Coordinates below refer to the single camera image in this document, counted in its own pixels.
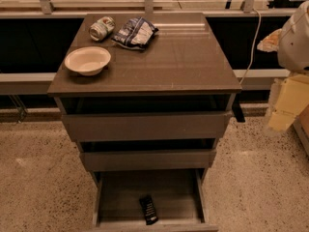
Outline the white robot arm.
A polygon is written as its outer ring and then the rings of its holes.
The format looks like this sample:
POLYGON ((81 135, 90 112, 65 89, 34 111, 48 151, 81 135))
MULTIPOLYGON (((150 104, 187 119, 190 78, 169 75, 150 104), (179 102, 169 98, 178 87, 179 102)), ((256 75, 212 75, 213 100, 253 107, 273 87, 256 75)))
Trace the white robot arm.
POLYGON ((309 104, 309 1, 282 28, 261 40, 257 49, 275 51, 279 66, 290 72, 271 85, 266 114, 269 129, 286 131, 309 104))

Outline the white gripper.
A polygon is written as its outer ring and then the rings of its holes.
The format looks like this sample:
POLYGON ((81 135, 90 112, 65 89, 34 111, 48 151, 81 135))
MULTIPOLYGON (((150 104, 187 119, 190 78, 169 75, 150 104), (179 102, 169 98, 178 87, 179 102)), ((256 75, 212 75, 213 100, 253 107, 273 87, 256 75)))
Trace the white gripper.
MULTIPOLYGON (((263 52, 276 52, 282 30, 277 29, 261 40, 257 49, 263 52)), ((277 111, 271 111, 267 125, 274 131, 286 131, 295 121, 294 114, 300 114, 309 105, 309 76, 294 74, 281 84, 279 97, 275 103, 277 111)))

